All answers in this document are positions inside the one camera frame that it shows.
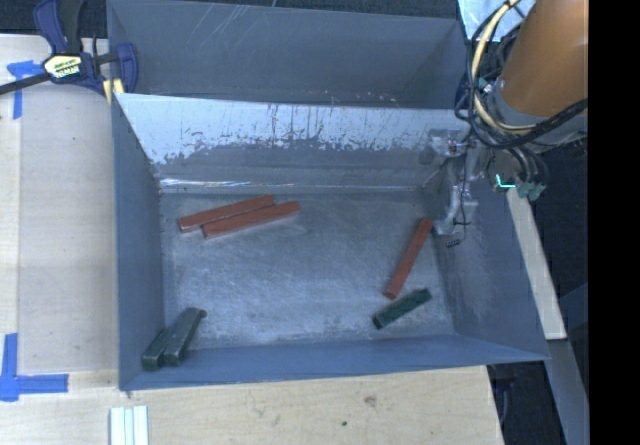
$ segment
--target green block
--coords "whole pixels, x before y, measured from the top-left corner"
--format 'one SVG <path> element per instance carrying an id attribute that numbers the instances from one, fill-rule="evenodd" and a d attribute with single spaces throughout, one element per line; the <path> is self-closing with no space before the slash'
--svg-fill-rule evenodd
<path id="1" fill-rule="evenodd" d="M 403 315 L 415 310 L 431 299 L 431 292 L 428 289 L 414 290 L 400 299 L 397 299 L 373 316 L 373 323 L 376 328 L 382 329 Z"/>

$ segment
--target green light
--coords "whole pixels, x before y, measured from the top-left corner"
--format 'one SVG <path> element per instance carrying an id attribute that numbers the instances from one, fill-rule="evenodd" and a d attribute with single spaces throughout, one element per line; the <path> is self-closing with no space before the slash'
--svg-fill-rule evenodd
<path id="1" fill-rule="evenodd" d="M 509 187 L 515 187 L 516 184 L 503 184 L 502 183 L 502 179 L 500 178 L 500 175 L 496 173 L 496 182 L 498 183 L 498 187 L 503 187 L 503 188 L 509 188 Z"/>

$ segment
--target blue tape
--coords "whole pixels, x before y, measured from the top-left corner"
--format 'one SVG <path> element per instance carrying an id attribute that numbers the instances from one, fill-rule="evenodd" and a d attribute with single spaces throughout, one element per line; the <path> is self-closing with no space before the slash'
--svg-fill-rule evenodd
<path id="1" fill-rule="evenodd" d="M 0 375 L 0 400 L 15 402 L 22 394 L 65 393 L 69 391 L 69 374 L 19 376 L 18 334 L 4 337 L 4 359 Z"/>
<path id="2" fill-rule="evenodd" d="M 7 70 L 13 75 L 16 80 L 20 80 L 23 77 L 29 77 L 31 75 L 39 75 L 44 72 L 44 69 L 38 63 L 33 61 L 20 61 L 18 63 L 9 63 Z M 13 119 L 17 120 L 22 116 L 22 90 L 19 89 L 15 92 L 13 99 Z"/>

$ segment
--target yellow cable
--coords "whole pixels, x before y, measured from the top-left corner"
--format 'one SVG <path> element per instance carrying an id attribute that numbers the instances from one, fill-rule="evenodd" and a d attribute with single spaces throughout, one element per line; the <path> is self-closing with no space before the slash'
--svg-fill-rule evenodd
<path id="1" fill-rule="evenodd" d="M 471 80 L 472 81 L 475 81 L 476 73 L 478 71 L 478 67 L 480 66 L 480 60 L 482 59 L 482 53 L 484 51 L 485 45 L 487 44 L 487 41 L 493 34 L 494 29 L 497 27 L 500 20 L 502 20 L 502 17 L 504 16 L 504 14 L 507 11 L 509 11 L 511 8 L 513 8 L 516 4 L 518 4 L 518 2 L 520 1 L 521 0 L 508 0 L 507 2 L 505 2 L 498 9 L 498 11 L 493 16 L 493 18 L 489 21 L 489 23 L 487 24 L 487 27 L 485 27 L 482 33 L 482 36 L 480 37 L 480 40 L 478 42 L 478 46 L 474 51 L 473 61 L 471 63 Z M 478 113 L 480 118 L 482 118 L 482 120 L 487 125 L 490 125 L 493 128 L 502 130 L 503 132 L 509 132 L 512 134 L 526 134 L 527 132 L 530 132 L 534 127 L 533 125 L 514 126 L 514 125 L 507 125 L 506 123 L 497 122 L 491 117 L 491 115 L 484 108 L 484 106 L 482 105 L 482 102 L 480 101 L 480 99 L 478 98 L 478 95 L 475 92 L 473 93 L 473 98 L 474 98 L 473 107 L 475 111 Z"/>

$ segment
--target bin floor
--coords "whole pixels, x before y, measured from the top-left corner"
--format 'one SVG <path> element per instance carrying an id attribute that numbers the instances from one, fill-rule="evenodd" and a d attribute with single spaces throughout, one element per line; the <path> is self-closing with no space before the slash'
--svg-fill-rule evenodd
<path id="1" fill-rule="evenodd" d="M 162 194 L 165 319 L 189 306 L 207 317 L 194 349 L 292 341 L 336 341 L 453 333 L 433 238 L 427 238 L 401 295 L 432 299 L 377 330 L 374 313 L 409 240 L 425 216 L 418 190 L 288 192 L 294 216 L 223 237 L 181 233 L 178 218 L 257 194 Z"/>

